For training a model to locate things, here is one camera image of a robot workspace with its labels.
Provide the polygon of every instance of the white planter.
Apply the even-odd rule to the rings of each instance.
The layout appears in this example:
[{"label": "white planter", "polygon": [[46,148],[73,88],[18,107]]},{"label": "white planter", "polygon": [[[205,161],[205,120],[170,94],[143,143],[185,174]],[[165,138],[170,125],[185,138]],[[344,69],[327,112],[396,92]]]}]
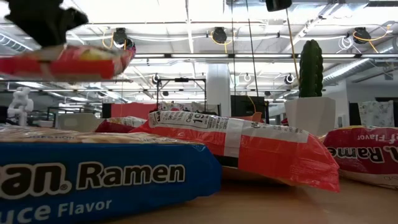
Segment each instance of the white planter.
[{"label": "white planter", "polygon": [[322,136],[335,128],[336,101],[329,97],[297,98],[285,102],[289,126]]}]

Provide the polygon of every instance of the red ramen package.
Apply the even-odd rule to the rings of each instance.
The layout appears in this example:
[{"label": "red ramen package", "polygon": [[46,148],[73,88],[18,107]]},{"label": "red ramen package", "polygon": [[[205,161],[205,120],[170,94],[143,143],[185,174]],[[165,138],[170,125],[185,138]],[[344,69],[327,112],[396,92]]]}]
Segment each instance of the red ramen package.
[{"label": "red ramen package", "polygon": [[338,192],[338,165],[306,131],[184,111],[158,111],[131,132],[206,144],[221,165]]},{"label": "red ramen package", "polygon": [[58,45],[0,58],[0,72],[25,79],[93,81],[121,74],[136,48],[108,50],[90,45]]},{"label": "red ramen package", "polygon": [[336,129],[323,143],[343,177],[398,190],[397,128]]}]

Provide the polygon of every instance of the wooden table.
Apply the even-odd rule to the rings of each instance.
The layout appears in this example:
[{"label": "wooden table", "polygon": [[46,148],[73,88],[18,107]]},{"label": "wooden table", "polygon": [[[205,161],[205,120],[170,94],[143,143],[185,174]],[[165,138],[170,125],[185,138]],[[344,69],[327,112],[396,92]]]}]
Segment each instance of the wooden table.
[{"label": "wooden table", "polygon": [[108,224],[398,223],[398,191],[341,179],[341,192],[223,183],[222,191]]}]

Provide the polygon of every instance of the column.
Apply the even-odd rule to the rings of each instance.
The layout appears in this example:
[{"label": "column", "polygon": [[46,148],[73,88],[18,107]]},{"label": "column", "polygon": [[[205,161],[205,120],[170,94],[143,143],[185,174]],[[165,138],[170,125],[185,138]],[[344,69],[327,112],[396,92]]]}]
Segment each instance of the column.
[{"label": "column", "polygon": [[231,116],[231,89],[228,64],[209,64],[206,94],[209,105],[221,105],[221,116]]}]

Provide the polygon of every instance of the green cactus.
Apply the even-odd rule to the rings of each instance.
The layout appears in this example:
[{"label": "green cactus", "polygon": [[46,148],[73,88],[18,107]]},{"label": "green cactus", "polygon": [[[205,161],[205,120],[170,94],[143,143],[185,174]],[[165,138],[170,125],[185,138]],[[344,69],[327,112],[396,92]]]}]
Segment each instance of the green cactus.
[{"label": "green cactus", "polygon": [[322,49],[315,40],[308,40],[301,52],[299,97],[322,96]]}]

